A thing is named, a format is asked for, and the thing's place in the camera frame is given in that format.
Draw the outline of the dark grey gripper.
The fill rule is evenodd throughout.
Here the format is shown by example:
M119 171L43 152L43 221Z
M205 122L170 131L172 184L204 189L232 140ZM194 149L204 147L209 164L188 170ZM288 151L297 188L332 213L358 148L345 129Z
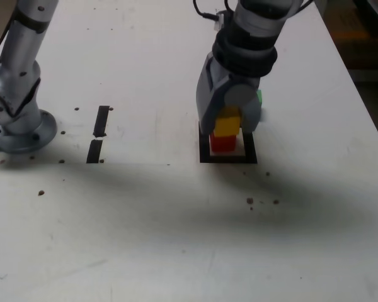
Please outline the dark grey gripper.
M202 134L212 133L223 105L237 107L241 113L243 132L254 132L261 119L261 103L257 94L259 87L259 77L229 74L213 55L208 55L196 90L198 120Z

